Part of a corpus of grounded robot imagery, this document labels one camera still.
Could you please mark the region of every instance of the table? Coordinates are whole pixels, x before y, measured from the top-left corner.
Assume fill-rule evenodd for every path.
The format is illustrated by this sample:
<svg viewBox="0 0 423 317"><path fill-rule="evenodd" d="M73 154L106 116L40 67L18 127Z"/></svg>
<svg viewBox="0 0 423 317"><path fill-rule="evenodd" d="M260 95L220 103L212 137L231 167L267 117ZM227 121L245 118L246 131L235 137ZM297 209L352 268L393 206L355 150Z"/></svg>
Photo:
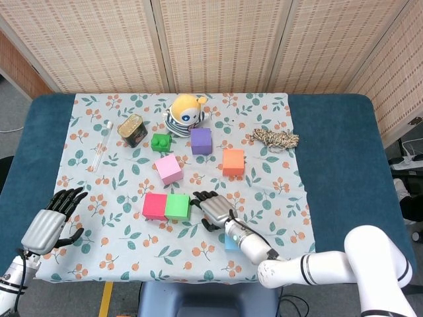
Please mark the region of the table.
<svg viewBox="0 0 423 317"><path fill-rule="evenodd" d="M77 94L55 192L83 186L89 196L63 229L62 237L85 232L72 246L42 257L37 278L46 281L251 282L256 266L242 252L226 252L223 230L208 232L204 213L191 207L190 218L146 221L141 215L148 193L185 194L215 190L233 205L238 217L263 234L283 258L314 252L307 193L293 149L271 153L249 140L256 127L290 131L287 94L207 94L201 127L209 128L212 153L193 155L190 138L172 136L169 158L177 160L183 179L164 185L157 160L169 153L152 151L154 133L168 133L165 109L176 94ZM101 164L90 164L108 121L119 126L142 114L149 134L136 147L126 146L112 129ZM223 153L242 149L245 171L223 176ZM171 204L172 196L167 197Z"/></svg>
<svg viewBox="0 0 423 317"><path fill-rule="evenodd" d="M74 97L54 94L32 103L0 196L3 271L51 197ZM294 132L301 136L297 163L313 210L316 251L343 250L349 230L375 225L416 269L370 100L355 94L290 95L289 105Z"/></svg>

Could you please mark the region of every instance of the robotic arm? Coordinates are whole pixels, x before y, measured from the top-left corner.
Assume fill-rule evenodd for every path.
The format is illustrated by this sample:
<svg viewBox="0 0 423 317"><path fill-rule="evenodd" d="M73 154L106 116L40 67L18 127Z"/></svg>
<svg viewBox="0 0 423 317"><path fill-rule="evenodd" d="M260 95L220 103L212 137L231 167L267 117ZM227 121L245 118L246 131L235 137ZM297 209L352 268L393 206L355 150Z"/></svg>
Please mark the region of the robotic arm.
<svg viewBox="0 0 423 317"><path fill-rule="evenodd" d="M35 216L22 239L22 249L15 257L6 273L0 277L0 316L19 316L19 297L28 288L40 268L40 256L53 248L73 244L84 232L78 229L70 238L59 239L60 234L75 211L79 202L87 196L83 188L57 192L45 209Z"/></svg>
<svg viewBox="0 0 423 317"><path fill-rule="evenodd" d="M412 277L411 265L379 228L360 226L351 230L345 238L345 253L321 252L287 261L237 218L235 208L223 196L215 192L194 195L197 199L191 204L204 212L206 229L224 228L245 256L258 265L258 280L263 286L357 283L362 317L416 316L401 291Z"/></svg>

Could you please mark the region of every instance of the white cable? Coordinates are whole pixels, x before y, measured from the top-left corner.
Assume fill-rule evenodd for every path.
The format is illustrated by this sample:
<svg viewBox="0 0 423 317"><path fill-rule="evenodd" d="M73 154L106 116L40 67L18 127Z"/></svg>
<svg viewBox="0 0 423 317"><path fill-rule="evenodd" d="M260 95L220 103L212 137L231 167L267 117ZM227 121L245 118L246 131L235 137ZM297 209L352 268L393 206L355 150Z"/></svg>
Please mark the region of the white cable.
<svg viewBox="0 0 423 317"><path fill-rule="evenodd" d="M407 153L407 157L410 158L412 155L407 151L407 149L405 148L404 144L409 143L409 142L414 142L414 141L422 141L423 137L419 138L419 139L414 139L414 140L408 140L402 143L402 147L404 149L404 151Z"/></svg>
<svg viewBox="0 0 423 317"><path fill-rule="evenodd" d="M16 132L16 131L20 131L22 130L24 127L20 127L19 129L14 129L14 130L8 130L8 131L0 131L0 133L10 133L10 132Z"/></svg>

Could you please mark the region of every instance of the yellow plush doll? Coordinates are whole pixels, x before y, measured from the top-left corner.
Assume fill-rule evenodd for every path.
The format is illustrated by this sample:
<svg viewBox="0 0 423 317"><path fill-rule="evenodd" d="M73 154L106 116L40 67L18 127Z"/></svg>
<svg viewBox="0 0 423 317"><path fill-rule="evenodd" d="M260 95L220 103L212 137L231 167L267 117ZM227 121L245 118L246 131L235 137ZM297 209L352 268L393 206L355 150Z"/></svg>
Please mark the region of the yellow plush doll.
<svg viewBox="0 0 423 317"><path fill-rule="evenodd" d="M190 94L180 94L163 113L167 129L180 137L189 137L191 129L209 117L201 107L206 102L205 97L197 99Z"/></svg>

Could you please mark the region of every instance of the floral tablecloth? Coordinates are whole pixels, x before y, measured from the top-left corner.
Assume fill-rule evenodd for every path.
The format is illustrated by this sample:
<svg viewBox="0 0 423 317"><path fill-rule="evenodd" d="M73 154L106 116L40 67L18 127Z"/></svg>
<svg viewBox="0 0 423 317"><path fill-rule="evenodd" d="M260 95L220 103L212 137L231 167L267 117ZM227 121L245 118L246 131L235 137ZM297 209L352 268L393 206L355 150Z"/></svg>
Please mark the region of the floral tablecloth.
<svg viewBox="0 0 423 317"><path fill-rule="evenodd" d="M292 130L287 94L203 94L210 114L213 153L193 156L190 140L173 137L171 151L184 179L164 186L154 162L154 133L168 133L162 113L176 94L77 94L55 191L83 186L89 195L66 224L62 237L85 229L72 246L42 258L37 278L46 281L256 281L256 266L241 252L226 252L223 231L208 232L202 212L192 207L189 221L146 221L147 192L190 194L215 190L239 217L263 234L284 258L314 252L313 229L295 151L271 153L249 141L254 128ZM132 149L117 133L130 114L143 117L149 134ZM96 172L90 172L107 121L112 133ZM244 149L245 174L224 177L225 148Z"/></svg>

